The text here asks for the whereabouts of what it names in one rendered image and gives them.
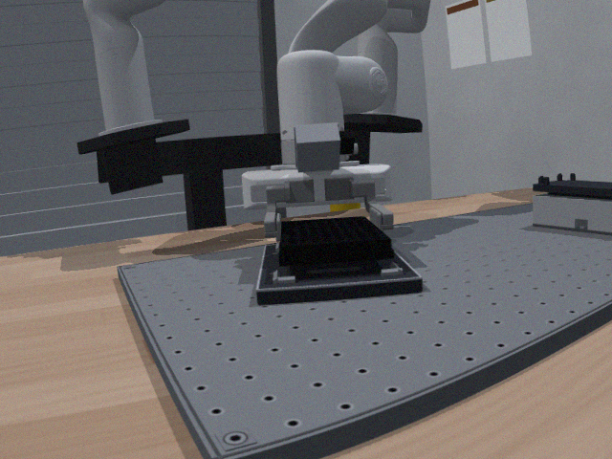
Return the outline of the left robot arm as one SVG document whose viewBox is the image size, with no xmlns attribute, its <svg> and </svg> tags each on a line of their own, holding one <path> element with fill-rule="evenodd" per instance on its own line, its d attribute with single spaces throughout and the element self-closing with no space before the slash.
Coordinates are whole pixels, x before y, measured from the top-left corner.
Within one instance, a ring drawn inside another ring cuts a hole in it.
<svg viewBox="0 0 612 459">
<path fill-rule="evenodd" d="M 339 170 L 339 156 L 345 162 L 358 154 L 343 115 L 399 116 L 398 50 L 388 33 L 422 32 L 429 6 L 430 0 L 327 0 L 314 13 L 277 63 L 282 164 L 295 164 L 298 173 Z M 358 56 L 332 54 L 355 36 Z"/>
</svg>

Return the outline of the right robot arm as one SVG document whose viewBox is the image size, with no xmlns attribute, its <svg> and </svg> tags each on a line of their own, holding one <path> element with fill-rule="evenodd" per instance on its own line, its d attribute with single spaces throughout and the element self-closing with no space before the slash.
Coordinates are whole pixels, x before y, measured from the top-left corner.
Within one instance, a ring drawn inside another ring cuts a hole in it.
<svg viewBox="0 0 612 459">
<path fill-rule="evenodd" d="M 130 17 L 164 1 L 83 0 L 106 129 L 99 136 L 163 122 L 154 120 L 142 36 Z"/>
</svg>

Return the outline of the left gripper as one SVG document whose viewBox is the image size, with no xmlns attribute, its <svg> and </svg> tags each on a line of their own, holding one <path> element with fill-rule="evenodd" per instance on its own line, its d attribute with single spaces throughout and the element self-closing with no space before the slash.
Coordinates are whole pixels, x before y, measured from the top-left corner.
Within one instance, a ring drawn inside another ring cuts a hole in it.
<svg viewBox="0 0 612 459">
<path fill-rule="evenodd" d="M 281 241 L 277 208 L 365 203 L 370 222 L 382 232 L 394 229 L 393 212 L 377 203 L 392 201 L 391 166 L 387 164 L 345 161 L 340 162 L 339 170 L 299 173 L 295 164 L 272 165 L 271 170 L 242 174 L 242 188 L 245 210 L 267 209 L 265 237 L 276 237 L 276 242 Z"/>
</svg>

